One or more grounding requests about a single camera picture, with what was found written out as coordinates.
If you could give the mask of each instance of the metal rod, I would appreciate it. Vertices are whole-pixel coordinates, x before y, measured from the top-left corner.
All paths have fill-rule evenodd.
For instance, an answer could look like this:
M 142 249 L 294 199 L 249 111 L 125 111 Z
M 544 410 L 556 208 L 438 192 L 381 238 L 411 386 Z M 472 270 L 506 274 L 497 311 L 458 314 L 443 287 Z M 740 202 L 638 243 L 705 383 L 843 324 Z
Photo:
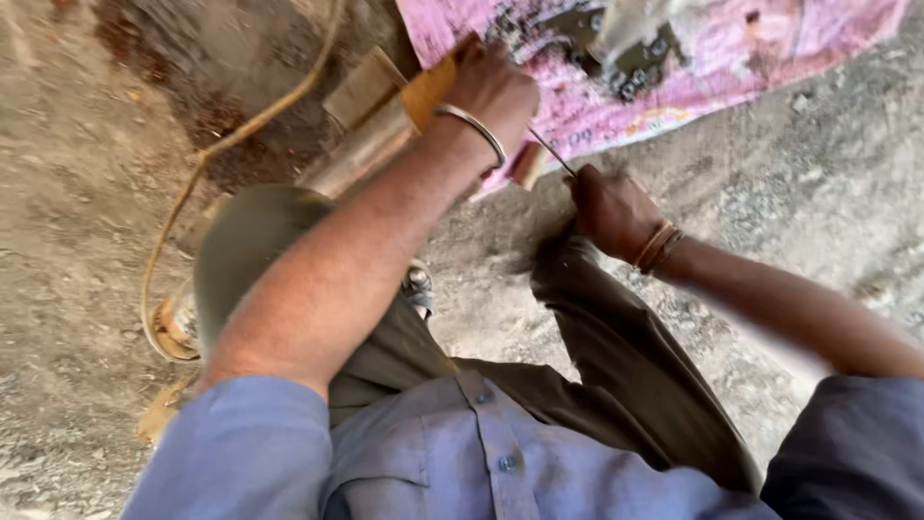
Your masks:
M 541 144 L 542 146 L 545 146 L 545 149 L 548 150 L 550 154 L 552 154 L 552 157 L 554 157 L 555 159 L 557 159 L 558 162 L 562 163 L 562 166 L 565 167 L 565 171 L 567 171 L 568 173 L 570 173 L 572 177 L 577 177 L 577 176 L 578 176 L 577 172 L 575 172 L 575 170 L 571 169 L 571 167 L 570 167 L 570 166 L 567 164 L 567 162 L 565 162 L 565 160 L 558 154 L 558 152 L 555 152 L 555 149 L 552 148 L 552 146 L 550 146 L 542 137 L 540 137 L 540 135 L 539 135 L 538 133 L 536 133 L 536 131 L 533 130 L 532 127 L 529 127 L 529 131 L 532 133 L 532 136 L 536 138 L 536 141 L 538 141 L 539 144 Z

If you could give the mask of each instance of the silver bangle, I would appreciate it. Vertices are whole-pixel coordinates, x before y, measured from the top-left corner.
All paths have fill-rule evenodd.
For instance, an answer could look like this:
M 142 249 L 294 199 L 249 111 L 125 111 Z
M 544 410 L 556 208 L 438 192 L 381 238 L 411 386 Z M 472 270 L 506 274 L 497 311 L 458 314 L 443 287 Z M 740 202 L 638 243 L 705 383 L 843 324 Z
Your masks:
M 482 136 L 491 144 L 491 147 L 494 149 L 494 152 L 497 154 L 497 164 L 493 168 L 499 168 L 504 165 L 507 160 L 507 154 L 504 153 L 504 147 L 501 146 L 501 142 L 497 141 L 497 138 L 494 137 L 494 134 L 490 130 L 485 128 L 481 124 L 481 121 L 475 119 L 470 113 L 462 110 L 458 106 L 449 105 L 448 103 L 440 103 L 439 105 L 433 108 L 433 114 L 448 114 L 449 116 L 454 116 L 456 118 L 462 119 L 467 122 L 469 125 L 475 127 L 475 130 L 481 133 Z

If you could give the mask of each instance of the man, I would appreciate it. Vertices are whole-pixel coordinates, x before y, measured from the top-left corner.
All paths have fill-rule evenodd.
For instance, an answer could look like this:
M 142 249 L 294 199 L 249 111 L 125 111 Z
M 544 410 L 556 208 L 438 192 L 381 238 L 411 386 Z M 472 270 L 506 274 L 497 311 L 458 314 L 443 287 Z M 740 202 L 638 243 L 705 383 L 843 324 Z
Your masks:
M 443 354 L 396 289 L 440 215 L 517 147 L 538 99 L 502 53 L 472 50 L 432 127 L 349 202 L 262 186 L 223 211 L 195 273 L 201 395 L 124 518 L 924 518 L 912 340 L 832 291 L 685 237 L 625 175 L 581 169 L 583 235 L 547 241 L 533 272 L 582 385 Z M 840 374 L 819 385 L 759 498 L 722 406 L 589 240 Z

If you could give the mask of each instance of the pink cloth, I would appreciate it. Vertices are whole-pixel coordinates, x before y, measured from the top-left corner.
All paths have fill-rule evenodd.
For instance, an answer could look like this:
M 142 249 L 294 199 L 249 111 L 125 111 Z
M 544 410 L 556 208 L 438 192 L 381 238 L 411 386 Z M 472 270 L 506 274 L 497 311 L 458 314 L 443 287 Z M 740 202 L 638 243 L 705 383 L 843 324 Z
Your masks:
M 508 8 L 512 20 L 530 20 L 561 5 L 550 0 L 397 3 L 424 68 L 470 31 L 483 35 L 499 10 Z M 648 139 L 822 73 L 893 35 L 905 6 L 906 0 L 720 0 L 691 8 L 671 19 L 691 63 L 686 68 L 672 63 L 664 82 L 633 105 L 624 105 L 566 63 L 560 47 L 538 53 L 525 63 L 541 87 L 532 126 L 565 158 Z M 748 23 L 746 17 L 755 12 L 756 20 Z M 547 167 L 557 164 L 550 159 Z M 479 195 L 505 186 L 508 169 L 494 171 Z

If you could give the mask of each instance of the hand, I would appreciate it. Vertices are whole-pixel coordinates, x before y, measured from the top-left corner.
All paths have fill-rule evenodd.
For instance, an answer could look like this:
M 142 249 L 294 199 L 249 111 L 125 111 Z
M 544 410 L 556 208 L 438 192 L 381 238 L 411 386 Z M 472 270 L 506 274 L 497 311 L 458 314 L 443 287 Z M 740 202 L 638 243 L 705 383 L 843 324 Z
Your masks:
M 637 261 L 661 226 L 658 205 L 624 169 L 605 178 L 597 168 L 586 165 L 569 181 L 581 231 L 613 258 Z
M 456 80 L 444 102 L 474 116 L 510 155 L 522 142 L 523 133 L 539 109 L 539 88 L 530 76 L 507 59 L 502 45 L 485 50 L 480 43 L 475 43 L 463 51 Z M 484 137 L 475 129 L 466 131 L 484 141 L 494 157 L 492 164 L 496 162 L 496 154 Z

